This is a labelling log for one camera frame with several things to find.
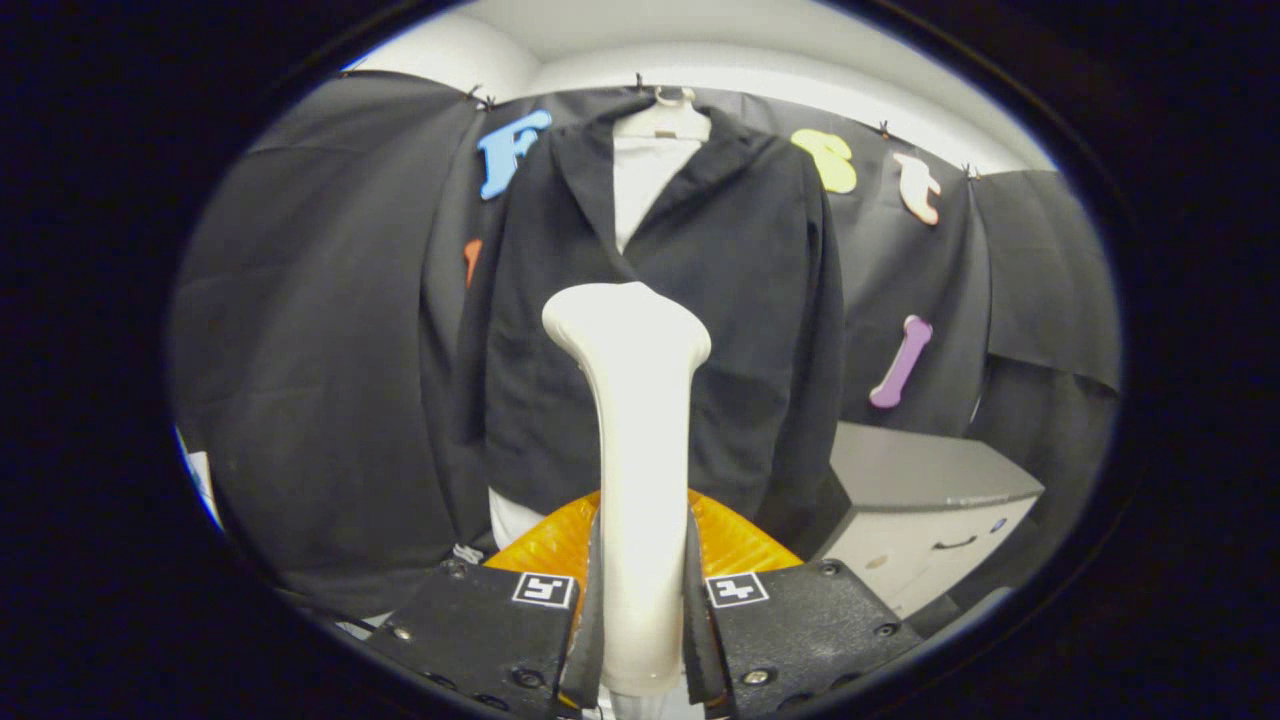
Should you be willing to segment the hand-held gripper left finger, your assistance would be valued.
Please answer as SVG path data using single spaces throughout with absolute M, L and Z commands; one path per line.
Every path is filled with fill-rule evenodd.
M 365 644 L 504 717 L 580 716 L 602 676 L 599 506 L 590 493 L 485 562 L 444 562 Z

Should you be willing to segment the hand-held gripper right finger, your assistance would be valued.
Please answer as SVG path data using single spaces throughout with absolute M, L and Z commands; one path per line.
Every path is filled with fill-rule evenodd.
M 684 661 L 705 715 L 799 714 L 920 644 L 845 562 L 805 562 L 723 503 L 687 500 Z

